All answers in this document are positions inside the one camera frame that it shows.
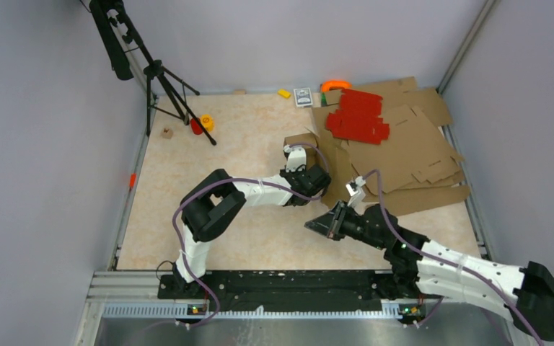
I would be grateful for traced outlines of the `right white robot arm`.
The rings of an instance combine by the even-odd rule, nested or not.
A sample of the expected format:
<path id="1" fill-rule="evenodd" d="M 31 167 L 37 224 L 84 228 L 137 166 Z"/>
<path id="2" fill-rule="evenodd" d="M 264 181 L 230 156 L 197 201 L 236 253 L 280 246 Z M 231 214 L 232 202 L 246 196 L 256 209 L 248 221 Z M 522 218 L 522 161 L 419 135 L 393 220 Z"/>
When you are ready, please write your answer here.
<path id="1" fill-rule="evenodd" d="M 554 342 L 554 276 L 540 263 L 519 267 L 457 252 L 400 226 L 380 204 L 357 213 L 339 201 L 304 226 L 333 241 L 351 238 L 382 250 L 399 296 L 421 293 L 468 303 L 537 340 Z"/>

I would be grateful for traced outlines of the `brown cardboard box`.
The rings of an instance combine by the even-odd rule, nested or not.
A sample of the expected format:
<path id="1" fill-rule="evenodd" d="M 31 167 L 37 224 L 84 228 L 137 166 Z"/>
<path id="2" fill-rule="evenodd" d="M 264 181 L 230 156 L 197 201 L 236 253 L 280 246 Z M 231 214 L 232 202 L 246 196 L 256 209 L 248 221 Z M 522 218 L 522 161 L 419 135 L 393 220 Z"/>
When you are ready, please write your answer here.
<path id="1" fill-rule="evenodd" d="M 295 143 L 311 144 L 323 155 L 320 156 L 313 148 L 304 146 L 307 152 L 307 167 L 319 164 L 331 177 L 327 192 L 320 199 L 321 203 L 332 208 L 339 200 L 348 202 L 351 196 L 346 185 L 359 176 L 353 168 L 348 152 L 341 148 L 334 138 L 321 138 L 312 132 L 287 136 L 283 142 L 284 145 Z"/>

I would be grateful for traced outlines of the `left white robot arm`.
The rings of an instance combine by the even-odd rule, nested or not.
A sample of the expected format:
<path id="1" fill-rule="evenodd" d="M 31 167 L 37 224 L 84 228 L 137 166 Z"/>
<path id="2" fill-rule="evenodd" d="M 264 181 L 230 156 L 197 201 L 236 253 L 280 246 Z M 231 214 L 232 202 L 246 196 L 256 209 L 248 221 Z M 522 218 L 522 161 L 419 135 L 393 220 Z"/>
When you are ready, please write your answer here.
<path id="1" fill-rule="evenodd" d="M 224 169 L 210 173 L 181 200 L 173 216 L 175 226 L 177 218 L 182 222 L 176 229 L 180 255 L 173 269 L 175 289 L 186 298 L 201 292 L 211 242 L 243 208 L 303 206 L 319 199 L 330 183 L 329 173 L 318 164 L 264 178 L 232 177 Z"/>

